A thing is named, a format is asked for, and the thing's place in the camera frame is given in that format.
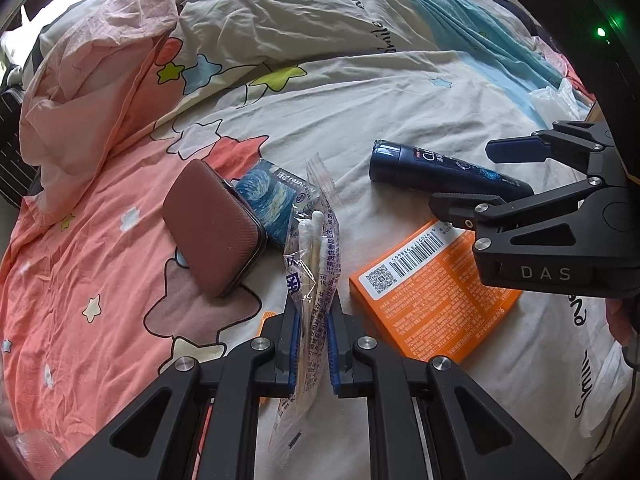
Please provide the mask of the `dark blue shampoo bottle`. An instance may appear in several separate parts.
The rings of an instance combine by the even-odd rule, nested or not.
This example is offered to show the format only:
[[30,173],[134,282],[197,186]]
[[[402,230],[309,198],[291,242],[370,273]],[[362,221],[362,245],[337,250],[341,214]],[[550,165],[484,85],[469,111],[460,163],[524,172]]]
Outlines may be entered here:
[[534,195],[532,187],[521,180],[426,148],[386,140],[373,143],[369,177],[373,182],[428,194],[497,195],[506,202]]

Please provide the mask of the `orange box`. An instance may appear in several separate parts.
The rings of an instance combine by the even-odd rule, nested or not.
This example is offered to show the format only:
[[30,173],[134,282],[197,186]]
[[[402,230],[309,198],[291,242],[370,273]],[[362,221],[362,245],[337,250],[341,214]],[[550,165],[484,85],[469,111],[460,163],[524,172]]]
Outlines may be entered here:
[[501,323],[519,290],[489,287],[475,236],[433,220],[349,277],[349,292],[378,336],[403,356],[460,363]]

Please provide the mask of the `cotton swab plastic bag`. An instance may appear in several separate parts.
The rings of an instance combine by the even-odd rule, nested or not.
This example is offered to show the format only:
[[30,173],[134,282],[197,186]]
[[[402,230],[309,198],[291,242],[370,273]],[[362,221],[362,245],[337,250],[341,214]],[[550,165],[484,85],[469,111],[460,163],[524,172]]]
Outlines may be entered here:
[[340,224],[334,181],[319,155],[306,163],[306,179],[295,197],[284,246],[288,298],[297,313],[295,388],[282,400],[269,441],[279,464],[288,460],[306,432],[326,368],[326,320],[341,276]]

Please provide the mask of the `orange cosmetic tube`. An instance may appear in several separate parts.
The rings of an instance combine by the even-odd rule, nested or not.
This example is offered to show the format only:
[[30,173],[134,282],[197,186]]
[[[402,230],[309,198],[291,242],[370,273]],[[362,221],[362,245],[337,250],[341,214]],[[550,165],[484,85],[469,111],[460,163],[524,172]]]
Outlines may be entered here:
[[268,401],[268,398],[263,396],[262,393],[270,388],[270,382],[273,380],[273,362],[276,356],[278,324],[271,322],[271,319],[275,316],[278,316],[277,312],[267,311],[260,319],[259,336],[265,337],[270,341],[270,353],[268,360],[262,362],[256,370],[256,382],[260,393],[259,406],[263,406]]

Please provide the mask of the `clear glass vase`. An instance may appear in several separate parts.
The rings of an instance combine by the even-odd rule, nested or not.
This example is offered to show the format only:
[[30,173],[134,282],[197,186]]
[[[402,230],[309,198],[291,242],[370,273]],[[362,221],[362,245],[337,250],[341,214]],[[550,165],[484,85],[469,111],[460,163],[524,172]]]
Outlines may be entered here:
[[33,429],[9,437],[17,455],[37,480],[50,480],[67,460],[62,446],[52,434]]

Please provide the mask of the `brown zip case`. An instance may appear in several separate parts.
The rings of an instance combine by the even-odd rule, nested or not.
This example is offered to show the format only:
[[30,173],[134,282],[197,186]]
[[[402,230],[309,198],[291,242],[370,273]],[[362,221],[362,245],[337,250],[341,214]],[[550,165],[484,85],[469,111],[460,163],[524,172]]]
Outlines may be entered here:
[[184,166],[162,216],[195,284],[209,298],[229,295],[267,244],[250,206],[201,159]]

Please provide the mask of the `black striped suitcase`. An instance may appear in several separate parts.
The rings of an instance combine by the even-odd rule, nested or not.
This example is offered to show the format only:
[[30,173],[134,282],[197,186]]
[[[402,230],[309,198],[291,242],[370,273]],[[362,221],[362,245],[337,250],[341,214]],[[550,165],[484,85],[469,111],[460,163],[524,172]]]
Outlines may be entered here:
[[0,188],[6,202],[20,209],[25,196],[41,190],[40,170],[24,161],[20,136],[20,116],[24,92],[17,87],[1,88]]

